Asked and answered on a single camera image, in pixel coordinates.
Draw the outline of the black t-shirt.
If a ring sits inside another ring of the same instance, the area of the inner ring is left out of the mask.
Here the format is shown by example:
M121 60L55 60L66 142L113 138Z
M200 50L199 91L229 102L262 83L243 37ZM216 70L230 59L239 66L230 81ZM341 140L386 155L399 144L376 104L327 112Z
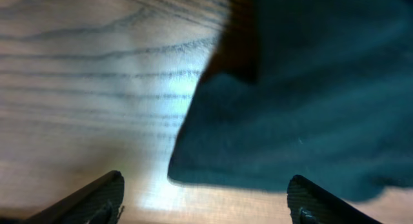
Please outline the black t-shirt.
M252 75L198 85L174 181L350 201L412 186L412 0L255 0Z

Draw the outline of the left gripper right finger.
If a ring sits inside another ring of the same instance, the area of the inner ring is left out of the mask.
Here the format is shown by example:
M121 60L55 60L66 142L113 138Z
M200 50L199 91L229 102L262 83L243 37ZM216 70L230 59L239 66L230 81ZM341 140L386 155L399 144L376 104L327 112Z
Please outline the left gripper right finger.
M293 224L381 224L300 175L288 184L287 205Z

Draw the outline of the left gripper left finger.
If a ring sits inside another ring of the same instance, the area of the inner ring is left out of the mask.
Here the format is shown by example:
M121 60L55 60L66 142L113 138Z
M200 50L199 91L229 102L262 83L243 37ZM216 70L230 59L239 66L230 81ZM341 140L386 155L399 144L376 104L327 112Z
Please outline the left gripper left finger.
M23 224L117 224L125 193L125 179L113 170L25 219Z

